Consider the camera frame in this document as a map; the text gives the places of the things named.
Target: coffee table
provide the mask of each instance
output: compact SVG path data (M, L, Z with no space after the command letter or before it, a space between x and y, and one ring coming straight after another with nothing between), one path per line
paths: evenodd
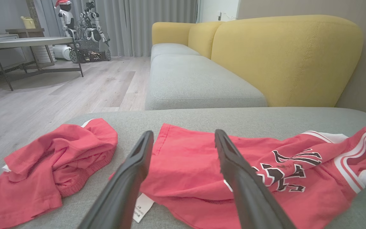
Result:
M71 72L71 71L80 71L81 72L81 77L84 77L83 71L81 70L80 57L78 55L77 55L78 68L42 69L42 68L47 67L47 66L55 65L55 63L53 62L52 55L49 51L49 46L48 45L59 45L59 44L60 45L73 44L74 50L76 51L76 53L78 52L73 38L64 38L64 37L17 38L17 39L4 40L4 41L0 41L0 50L9 49L9 48L28 47L28 46L30 47L30 50L32 52L32 56L35 59L35 61L29 62L29 63L26 63L26 64L21 64L22 68L25 71L24 77L31 77L31 76L34 76L34 75L37 75L37 74L43 74L43 73ZM49 58L51 60L50 63L40 64L39 61L37 60L37 58L35 57L32 46L40 46L40 45L44 45L46 47L46 51L48 52ZM36 68L37 71L28 73L27 69L33 69L33 68ZM6 75L6 71L2 67L1 62L0 62L0 70L1 70L2 74L5 77L5 80L8 83L10 90L13 91L13 88L10 84L10 81L9 81L7 75Z

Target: gray wall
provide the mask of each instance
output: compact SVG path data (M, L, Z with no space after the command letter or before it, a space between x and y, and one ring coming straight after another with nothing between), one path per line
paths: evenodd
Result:
M337 107L366 112L366 0L241 0L238 9L238 19L326 14L360 26L364 34L361 59Z
M25 28L20 16L30 16L26 0L0 0L0 32Z

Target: black metal table frame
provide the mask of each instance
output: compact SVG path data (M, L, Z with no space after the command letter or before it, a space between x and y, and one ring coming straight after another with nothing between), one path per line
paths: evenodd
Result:
M76 44L75 44L74 40L73 40L73 42L61 43L61 45L70 45L70 44L73 44L73 47L72 48L74 49L74 51L76 53L78 53L77 47L76 47ZM33 52L32 46L29 46L29 48L30 48L30 51L32 52L32 56L35 59L35 61L31 61L29 63L20 64L19 65L25 71L24 78L31 77L31 76L34 76L34 75L37 75L37 74L57 73L57 72L73 72L73 71L80 71L81 72L81 77L84 77L83 70L81 70L80 56L79 55L77 55L78 68L50 68L50 69L42 69L42 68L47 67L47 66L55 65L55 63L53 61L52 54L51 54L51 52L49 50L49 45L45 45L46 51L48 52L48 55L49 55L49 59L51 60L51 62L50 63L47 63L47 64L40 64L39 61L38 61L38 59L35 56L35 53ZM36 68L37 71L28 73L27 69L34 69L34 68ZM10 81L8 79L8 76L6 75L6 71L4 70L1 62L0 62L0 70L3 73L4 78L5 78L6 82L8 83L10 90L13 91L13 88L12 88L12 86L10 84Z

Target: yellow watering can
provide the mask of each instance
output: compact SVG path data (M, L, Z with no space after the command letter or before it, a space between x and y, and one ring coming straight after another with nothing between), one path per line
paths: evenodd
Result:
M21 16L22 21L27 29L36 29L35 22L30 17Z

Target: white cylinder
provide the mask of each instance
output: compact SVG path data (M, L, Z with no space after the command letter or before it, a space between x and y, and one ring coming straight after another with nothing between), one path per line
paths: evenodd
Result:
M70 58L71 48L67 45L55 45L53 47L53 52L57 58L63 58L66 60L71 60Z
M36 58L38 59L39 63L50 63L51 60L49 58L48 52L46 51L46 47L41 46L32 46L33 52L36 55ZM56 62L55 54L53 52L53 45L49 45L49 51L51 52L53 62Z

